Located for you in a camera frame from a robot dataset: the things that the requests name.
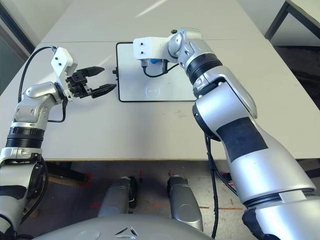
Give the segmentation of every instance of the black-bordered board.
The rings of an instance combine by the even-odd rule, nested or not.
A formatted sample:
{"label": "black-bordered board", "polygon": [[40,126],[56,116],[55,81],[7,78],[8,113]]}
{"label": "black-bordered board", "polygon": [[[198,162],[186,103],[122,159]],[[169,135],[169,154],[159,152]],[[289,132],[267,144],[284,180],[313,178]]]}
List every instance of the black-bordered board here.
{"label": "black-bordered board", "polygon": [[[185,71],[177,66],[163,76],[144,74],[141,62],[134,57],[132,42],[116,44],[118,93],[121,102],[193,102],[193,86]],[[162,63],[148,62],[149,75],[162,72]]]}

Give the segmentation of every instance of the white table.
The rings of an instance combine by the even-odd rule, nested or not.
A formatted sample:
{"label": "white table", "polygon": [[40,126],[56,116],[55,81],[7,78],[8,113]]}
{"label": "white table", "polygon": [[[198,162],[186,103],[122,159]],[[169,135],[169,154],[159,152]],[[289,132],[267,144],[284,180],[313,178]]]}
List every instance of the white table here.
{"label": "white table", "polygon": [[[92,8],[98,10],[102,8],[101,2],[105,1],[95,0],[95,4],[87,4],[87,1],[74,1],[43,40],[55,36],[56,41],[42,43],[38,46],[50,44],[68,49],[78,61],[79,69],[90,66],[104,67],[106,71],[89,79],[88,84],[92,88],[116,82],[116,77],[112,74],[112,70],[116,66],[115,41],[133,40],[130,36],[135,35],[134,29],[130,28],[127,32],[123,30],[106,31],[107,34],[97,32],[94,29],[86,29],[82,32],[70,30],[72,33],[67,35],[68,22],[64,22],[63,19],[69,18],[75,9],[77,11],[74,12],[77,14],[84,13],[85,9],[80,11],[79,6],[85,6],[87,15],[77,25],[76,29],[79,30],[81,26],[89,24],[90,20],[94,20],[98,16],[106,17],[92,12]],[[219,15],[221,12],[218,2],[221,3],[221,6],[224,5],[222,3],[224,1],[207,2],[217,9],[217,11],[212,11],[213,18],[214,14]],[[232,8],[234,6],[239,12],[237,15],[244,16],[243,19],[238,20],[239,22],[248,23],[233,26],[225,18],[219,22],[220,28],[225,26],[225,29],[231,29],[227,29],[223,33],[217,31],[216,34],[224,35],[229,39],[207,40],[207,43],[254,98],[258,109],[257,122],[278,139],[296,159],[319,158],[319,110],[269,41],[261,36],[253,23],[245,16],[244,11],[238,8],[238,4],[231,0],[226,2],[229,3],[231,11],[234,11]],[[109,10],[112,9],[111,12],[116,12],[115,6],[120,3],[122,1],[112,2],[112,6],[110,6],[110,2],[105,5]],[[160,9],[165,4],[167,2],[153,11]],[[195,6],[186,6],[185,11],[193,7]],[[196,15],[189,17],[195,22],[197,21]],[[130,26],[137,24],[128,20],[126,22]],[[90,24],[92,27],[99,26],[100,22],[95,19]],[[216,24],[218,23],[212,22],[210,26],[215,28]],[[179,28],[178,23],[170,25],[167,22],[166,27],[160,30],[162,34],[157,33],[156,29],[137,28],[136,30],[139,37],[150,36],[151,33],[154,36],[164,37],[168,35],[167,30],[172,29],[172,26]],[[196,24],[185,26],[197,27]],[[210,31],[208,25],[203,25],[202,31],[205,32],[203,35],[207,38],[210,34],[212,34],[211,36],[215,35]],[[245,34],[236,36],[237,33],[242,32],[252,33],[253,37],[247,37]],[[85,42],[88,39],[96,42]],[[24,87],[54,80],[54,73],[50,65],[51,58],[52,53],[49,50],[41,52],[34,58],[28,69]],[[21,73],[22,70],[0,96],[1,146],[5,145],[17,104]],[[192,105],[191,102],[123,103],[118,100],[116,90],[96,99],[89,97],[76,99],[68,104],[64,123],[48,124],[42,144],[43,156],[46,160],[52,161],[205,160],[207,155],[204,136],[192,116]],[[61,106],[52,109],[50,119],[61,119]],[[223,146],[219,142],[212,143],[212,154],[215,159],[226,159]]]}
{"label": "white table", "polygon": [[264,39],[236,0],[74,0],[41,42],[132,41],[183,27],[205,40]]}

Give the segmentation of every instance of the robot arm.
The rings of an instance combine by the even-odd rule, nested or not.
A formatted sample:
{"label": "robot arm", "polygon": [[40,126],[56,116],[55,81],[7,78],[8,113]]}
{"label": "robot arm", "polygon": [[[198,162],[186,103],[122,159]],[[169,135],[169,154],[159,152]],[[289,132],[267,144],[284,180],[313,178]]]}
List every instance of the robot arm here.
{"label": "robot arm", "polygon": [[[0,152],[0,238],[11,239],[20,225],[26,202],[41,191],[44,171],[41,145],[47,123],[63,122],[67,102],[73,98],[97,98],[116,87],[105,84],[89,88],[86,77],[97,75],[104,68],[88,67],[74,72],[77,64],[62,47],[56,49],[51,65],[57,81],[33,85],[22,93],[6,145]],[[59,104],[64,109],[63,119],[48,120],[51,108]]]}
{"label": "robot arm", "polygon": [[256,123],[255,102],[200,31],[182,28],[168,38],[137,38],[133,49],[142,66],[149,59],[166,59],[184,69],[197,98],[193,116],[207,136],[224,146],[238,196],[247,207],[242,220],[250,231],[261,240],[320,239],[315,185]]}

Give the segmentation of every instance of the blue component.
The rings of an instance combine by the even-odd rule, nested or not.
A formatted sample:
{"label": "blue component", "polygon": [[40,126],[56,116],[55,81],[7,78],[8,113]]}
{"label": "blue component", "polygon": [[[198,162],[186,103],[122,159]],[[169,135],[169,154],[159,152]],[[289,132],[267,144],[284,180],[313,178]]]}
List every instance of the blue component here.
{"label": "blue component", "polygon": [[152,63],[152,64],[156,64],[159,61],[161,61],[161,59],[157,59],[157,58],[150,59],[150,63]]}

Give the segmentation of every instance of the wire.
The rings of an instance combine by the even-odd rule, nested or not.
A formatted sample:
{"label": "wire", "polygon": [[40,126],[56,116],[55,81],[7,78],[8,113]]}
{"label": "wire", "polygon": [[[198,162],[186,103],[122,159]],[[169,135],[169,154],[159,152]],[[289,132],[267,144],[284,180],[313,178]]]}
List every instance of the wire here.
{"label": "wire", "polygon": [[34,53],[32,53],[31,56],[29,57],[28,61],[26,61],[25,67],[24,67],[23,72],[22,72],[21,80],[20,80],[19,93],[18,93],[18,103],[21,102],[22,87],[23,87],[23,84],[24,84],[24,80],[25,80],[25,76],[26,76],[26,72],[27,72],[27,69],[29,67],[29,64],[31,63],[32,59],[39,52],[41,52],[42,50],[45,50],[45,49],[57,49],[57,47],[56,46],[43,46],[43,47],[39,48],[38,50],[36,50]]}
{"label": "wire", "polygon": [[207,156],[208,156],[208,161],[209,161],[209,166],[210,166],[210,174],[211,174],[211,180],[212,180],[212,188],[213,188],[213,201],[214,201],[214,224],[213,224],[213,230],[212,230],[212,235],[211,237],[215,239],[216,234],[217,234],[217,229],[218,229],[218,222],[219,222],[219,205],[218,205],[218,192],[217,192],[217,184],[216,184],[216,178],[215,178],[215,173],[216,175],[221,179],[221,181],[235,194],[237,195],[237,191],[230,186],[230,184],[225,180],[225,178],[220,174],[217,165],[215,163],[214,158],[212,157],[211,154],[211,140],[210,138],[204,133],[204,141],[205,141],[205,146],[207,150]]}
{"label": "wire", "polygon": [[215,239],[218,229],[218,221],[219,221],[219,206],[218,206],[218,193],[217,193],[217,185],[216,185],[216,178],[215,178],[215,170],[211,168],[211,180],[212,180],[212,187],[213,187],[213,201],[214,201],[214,224],[211,237]]}
{"label": "wire", "polygon": [[165,70],[163,73],[160,73],[160,74],[158,74],[158,75],[149,75],[148,73],[147,73],[147,66],[143,66],[142,68],[143,68],[143,72],[144,72],[144,74],[147,76],[147,77],[149,77],[149,78],[158,78],[158,77],[160,77],[160,76],[162,76],[162,75],[165,75],[165,74],[167,74],[170,70],[172,70],[173,68],[175,68],[176,66],[178,66],[179,64],[177,63],[177,64],[175,64],[175,65],[173,65],[172,67],[170,67],[168,70]]}
{"label": "wire", "polygon": [[39,198],[35,202],[35,204],[29,209],[29,211],[22,217],[20,224],[22,224],[29,216],[30,214],[36,209],[36,207],[39,205],[41,200],[44,198],[44,195],[48,188],[49,183],[49,173],[48,173],[48,167],[45,163],[45,160],[43,157],[41,157],[41,165],[44,167],[44,174],[45,174],[45,180],[44,180],[44,187],[42,189],[42,192],[40,193]]}
{"label": "wire", "polygon": [[217,166],[216,166],[215,160],[214,160],[214,158],[212,157],[212,154],[211,154],[211,142],[210,142],[210,138],[209,138],[206,134],[204,134],[204,139],[205,139],[205,145],[206,145],[208,160],[209,160],[209,162],[212,164],[212,166],[214,167],[217,176],[218,176],[218,177],[220,178],[220,180],[228,187],[228,189],[231,190],[231,192],[233,192],[236,196],[238,196],[237,191],[236,191],[232,186],[230,186],[230,184],[229,184],[229,183],[226,181],[226,179],[221,175],[221,173],[219,172],[219,170],[218,170],[218,168],[217,168]]}
{"label": "wire", "polygon": [[48,120],[48,123],[62,123],[66,119],[66,108],[68,104],[68,98],[65,96],[62,100],[62,120]]}

